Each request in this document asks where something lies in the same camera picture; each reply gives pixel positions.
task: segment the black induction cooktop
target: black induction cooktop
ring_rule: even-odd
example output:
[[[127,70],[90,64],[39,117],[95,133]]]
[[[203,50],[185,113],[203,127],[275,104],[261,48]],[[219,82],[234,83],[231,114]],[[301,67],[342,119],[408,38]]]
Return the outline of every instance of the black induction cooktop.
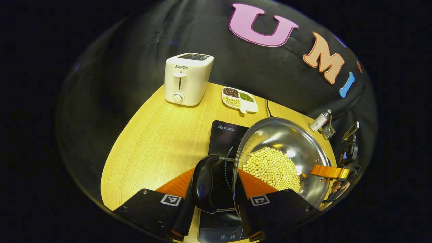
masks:
[[[248,127],[223,121],[213,121],[208,154],[235,158],[240,141],[248,129]],[[217,208],[234,207],[232,199],[233,166],[234,162],[220,160],[213,167],[213,190],[210,198]],[[242,233],[241,221],[234,210],[214,214],[200,211],[199,242],[223,243],[247,238]]]

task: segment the toaster knob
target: toaster knob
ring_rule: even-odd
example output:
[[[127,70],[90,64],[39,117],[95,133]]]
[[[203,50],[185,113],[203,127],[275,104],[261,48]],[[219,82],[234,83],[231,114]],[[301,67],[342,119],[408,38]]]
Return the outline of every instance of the toaster knob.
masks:
[[[181,102],[184,99],[184,96],[182,93],[174,93],[173,99],[175,102]]]

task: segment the pink letter u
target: pink letter u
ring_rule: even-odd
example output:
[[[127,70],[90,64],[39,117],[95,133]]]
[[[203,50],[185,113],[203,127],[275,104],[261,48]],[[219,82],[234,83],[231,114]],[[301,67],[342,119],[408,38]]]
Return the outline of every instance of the pink letter u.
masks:
[[[260,34],[252,28],[258,14],[265,14],[266,11],[246,4],[234,3],[235,8],[229,21],[229,29],[238,37],[264,46],[281,46],[287,40],[293,28],[298,29],[299,26],[291,20],[285,19],[279,15],[274,18],[279,21],[271,35]]]

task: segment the toaster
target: toaster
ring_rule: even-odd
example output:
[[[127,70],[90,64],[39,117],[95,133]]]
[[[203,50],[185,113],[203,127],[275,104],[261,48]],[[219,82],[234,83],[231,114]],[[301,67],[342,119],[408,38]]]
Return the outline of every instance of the toaster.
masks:
[[[165,99],[184,106],[197,105],[207,88],[214,58],[184,53],[168,58],[165,64]]]

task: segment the letter m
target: letter m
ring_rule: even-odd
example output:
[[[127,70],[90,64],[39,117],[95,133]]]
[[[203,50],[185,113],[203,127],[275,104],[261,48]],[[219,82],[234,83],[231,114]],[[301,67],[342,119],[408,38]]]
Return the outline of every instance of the letter m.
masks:
[[[303,60],[311,67],[317,67],[318,58],[321,57],[320,67],[318,70],[320,72],[323,72],[324,70],[329,68],[329,70],[324,73],[324,77],[331,84],[334,84],[336,82],[336,76],[338,75],[342,65],[345,64],[345,61],[338,53],[330,56],[330,49],[328,47],[327,41],[316,32],[312,33],[315,36],[315,44],[314,47],[312,47],[311,52],[308,55],[303,56]]]

